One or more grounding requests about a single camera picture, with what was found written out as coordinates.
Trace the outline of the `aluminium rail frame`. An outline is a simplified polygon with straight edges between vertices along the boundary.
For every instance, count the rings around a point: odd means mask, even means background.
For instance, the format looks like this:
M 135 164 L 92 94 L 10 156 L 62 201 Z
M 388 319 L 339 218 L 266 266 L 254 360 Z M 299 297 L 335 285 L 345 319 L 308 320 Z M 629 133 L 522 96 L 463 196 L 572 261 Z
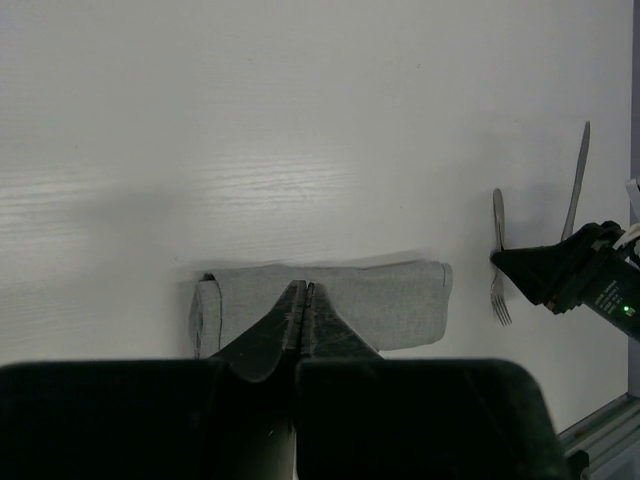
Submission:
M 558 435 L 570 478 L 639 480 L 639 399 L 623 395 Z

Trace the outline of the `silver knife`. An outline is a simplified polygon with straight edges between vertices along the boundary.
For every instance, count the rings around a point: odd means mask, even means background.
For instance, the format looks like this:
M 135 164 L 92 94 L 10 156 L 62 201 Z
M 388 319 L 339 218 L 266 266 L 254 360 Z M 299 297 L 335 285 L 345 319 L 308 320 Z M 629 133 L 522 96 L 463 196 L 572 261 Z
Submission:
M 591 122 L 586 121 L 583 129 L 580 150 L 578 153 L 578 158 L 576 163 L 576 170 L 575 170 L 575 176 L 574 176 L 574 181 L 572 185 L 569 208 L 568 208 L 568 212 L 566 215 L 566 219 L 564 222 L 562 235 L 561 235 L 562 241 L 568 239 L 573 234 L 575 219 L 577 215 L 577 208 L 578 208 L 579 198 L 581 195 L 582 184 L 583 184 L 584 174 L 586 170 L 586 163 L 587 163 L 588 154 L 589 154 L 590 139 L 591 139 Z

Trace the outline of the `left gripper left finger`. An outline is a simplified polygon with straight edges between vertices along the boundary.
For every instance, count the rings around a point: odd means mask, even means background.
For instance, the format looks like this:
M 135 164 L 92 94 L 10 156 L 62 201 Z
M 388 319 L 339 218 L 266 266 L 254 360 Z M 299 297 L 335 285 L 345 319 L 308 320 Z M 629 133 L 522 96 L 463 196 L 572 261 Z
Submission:
M 289 479 L 306 285 L 198 360 L 30 362 L 1 370 L 5 479 Z

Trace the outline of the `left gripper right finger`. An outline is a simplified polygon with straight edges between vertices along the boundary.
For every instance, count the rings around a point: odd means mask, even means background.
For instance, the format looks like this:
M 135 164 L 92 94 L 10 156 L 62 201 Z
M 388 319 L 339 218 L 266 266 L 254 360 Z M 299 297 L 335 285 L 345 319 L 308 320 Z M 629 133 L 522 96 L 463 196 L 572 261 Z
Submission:
M 501 359 L 385 360 L 310 289 L 296 369 L 302 479 L 566 479 L 541 392 Z

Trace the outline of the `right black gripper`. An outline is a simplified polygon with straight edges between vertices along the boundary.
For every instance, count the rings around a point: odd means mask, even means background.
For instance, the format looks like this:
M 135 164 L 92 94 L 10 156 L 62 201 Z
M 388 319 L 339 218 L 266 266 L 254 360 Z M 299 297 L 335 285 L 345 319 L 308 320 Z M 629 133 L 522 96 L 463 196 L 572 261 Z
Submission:
M 558 244 L 504 249 L 491 263 L 534 305 L 554 314 L 585 306 L 639 339 L 639 225 L 589 223 Z

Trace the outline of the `grey cloth napkin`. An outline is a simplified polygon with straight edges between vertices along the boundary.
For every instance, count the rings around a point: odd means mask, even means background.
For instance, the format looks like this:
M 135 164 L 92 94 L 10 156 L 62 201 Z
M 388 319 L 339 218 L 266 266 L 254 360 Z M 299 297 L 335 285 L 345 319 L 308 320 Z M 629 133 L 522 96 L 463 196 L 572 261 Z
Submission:
M 376 350 L 433 344 L 445 335 L 453 287 L 447 263 L 267 265 L 217 270 L 197 282 L 187 320 L 195 357 L 218 352 L 257 323 L 293 281 L 324 286 L 340 318 Z

